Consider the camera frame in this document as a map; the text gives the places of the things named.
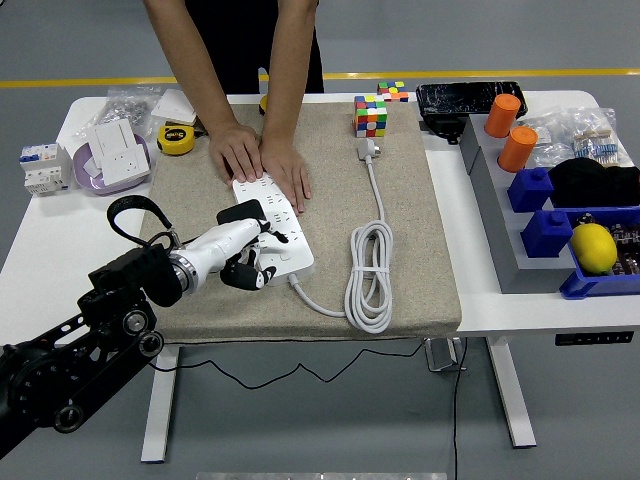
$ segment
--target white cable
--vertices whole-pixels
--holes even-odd
[[[386,330],[391,322],[393,307],[393,295],[391,292],[391,276],[389,266],[393,251],[393,233],[391,227],[385,223],[382,198],[373,172],[371,155],[364,158],[371,186],[378,204],[380,220],[374,220],[366,225],[356,228],[351,233],[351,256],[353,266],[351,276],[344,295],[344,312],[334,312],[321,307],[299,285],[295,274],[289,275],[289,283],[298,292],[302,300],[315,311],[330,317],[347,317],[349,323],[360,330],[377,334]],[[367,263],[367,247],[371,247],[371,259]],[[367,293],[364,293],[365,280],[371,280]],[[372,305],[376,298],[377,305]]]

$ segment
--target white robotic hand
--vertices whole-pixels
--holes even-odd
[[[269,269],[255,270],[260,253],[258,235],[268,230],[269,223],[265,221],[235,220],[215,226],[186,247],[173,250],[169,258],[184,294],[198,291],[206,276],[217,272],[221,272],[223,282],[231,286],[248,290],[262,288],[275,273]]]

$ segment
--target yellow floor line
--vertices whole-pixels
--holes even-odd
[[[640,75],[640,68],[575,68],[560,70],[424,70],[398,72],[325,73],[325,80],[385,80],[400,78],[517,78]],[[261,81],[269,76],[260,75]],[[175,77],[68,78],[59,80],[0,80],[0,88],[92,87],[102,85],[176,83]]]

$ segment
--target person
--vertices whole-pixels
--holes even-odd
[[[297,214],[311,186],[293,138],[304,93],[322,93],[317,0],[144,0],[173,73],[210,137],[222,179],[253,182],[267,171]],[[227,94],[259,93],[269,74],[262,138],[241,125]]]

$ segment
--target human hand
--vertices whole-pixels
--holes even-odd
[[[311,198],[311,186],[304,159],[287,142],[260,144],[262,166],[280,187],[296,215],[304,212],[304,200]]]
[[[231,186],[235,178],[239,182],[255,182],[263,169],[256,132],[237,122],[218,125],[209,133],[209,154],[224,182]]]

